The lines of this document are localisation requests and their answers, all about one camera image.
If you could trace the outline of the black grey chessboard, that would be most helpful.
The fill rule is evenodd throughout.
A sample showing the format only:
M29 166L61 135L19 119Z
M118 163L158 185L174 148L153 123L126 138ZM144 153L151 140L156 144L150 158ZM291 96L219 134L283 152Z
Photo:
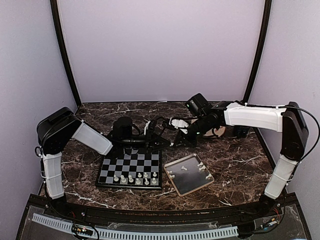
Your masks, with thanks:
M138 173L142 174L141 184L136 184ZM145 185L144 173L148 173L149 185ZM114 175L118 177L118 182L114 182ZM121 175L124 175L126 182L121 182ZM132 175L133 182L130 183L128 176ZM152 178L156 178L157 183L152 184ZM162 151L157 150L148 153L145 149L125 148L123 153L116 158L110 155L103 157L99 166L95 185L104 188L131 188L143 190L162 189Z

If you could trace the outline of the white rook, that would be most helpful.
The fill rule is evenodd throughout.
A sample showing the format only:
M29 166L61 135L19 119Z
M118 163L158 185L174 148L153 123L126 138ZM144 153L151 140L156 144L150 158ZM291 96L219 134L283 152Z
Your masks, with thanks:
M152 182L152 184L156 184L157 183L157 179L155 177L153 177L151 182Z

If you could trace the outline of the white bishop chess piece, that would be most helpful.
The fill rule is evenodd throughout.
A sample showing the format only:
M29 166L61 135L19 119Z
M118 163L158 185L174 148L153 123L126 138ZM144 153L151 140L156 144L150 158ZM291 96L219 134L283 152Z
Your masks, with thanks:
M136 185L140 185L140 184L141 184L141 180L140 180L139 178L136 178L136 179L135 179L135 184L136 184Z

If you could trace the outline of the white queen chess piece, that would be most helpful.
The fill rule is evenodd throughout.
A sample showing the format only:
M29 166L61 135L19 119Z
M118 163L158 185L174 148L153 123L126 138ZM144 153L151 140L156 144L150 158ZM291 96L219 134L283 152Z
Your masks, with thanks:
M132 175L129 175L129 176L128 176L128 181L129 181L130 183L132 183L132 182L134 181Z

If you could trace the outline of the white king chess piece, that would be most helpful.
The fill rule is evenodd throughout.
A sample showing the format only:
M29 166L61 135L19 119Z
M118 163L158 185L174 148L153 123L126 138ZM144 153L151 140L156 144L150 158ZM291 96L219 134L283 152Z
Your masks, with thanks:
M120 176L120 179L121 179L121 182L122 182L122 183L125 183L125 182L127 181L127 179L125 178L124 175L121 175L121 176Z

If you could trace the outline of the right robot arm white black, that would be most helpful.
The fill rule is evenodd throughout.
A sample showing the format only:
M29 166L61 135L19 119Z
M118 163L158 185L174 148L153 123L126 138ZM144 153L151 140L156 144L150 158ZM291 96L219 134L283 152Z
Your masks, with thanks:
M281 135L279 159L262 194L265 198L255 205L255 213L266 217L275 208L273 200L280 196L305 156L309 129L302 109L294 101L285 105L255 105L237 100L211 103L201 93L192 96L185 106L195 121L188 123L185 118L172 117L169 124L179 129L182 139L192 146L209 130L226 126Z

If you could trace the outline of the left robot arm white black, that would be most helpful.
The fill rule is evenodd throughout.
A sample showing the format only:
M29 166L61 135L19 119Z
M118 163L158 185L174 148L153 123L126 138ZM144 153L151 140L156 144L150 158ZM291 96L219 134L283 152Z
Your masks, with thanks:
M161 151L171 142L157 132L161 117L148 121L140 130L128 116L121 116L104 134L63 107L46 117L36 127L38 146L35 153L41 158L45 191L51 210L60 218L71 213L65 197L63 162L70 147L81 155L93 151L101 159L96 184L132 188L161 188Z

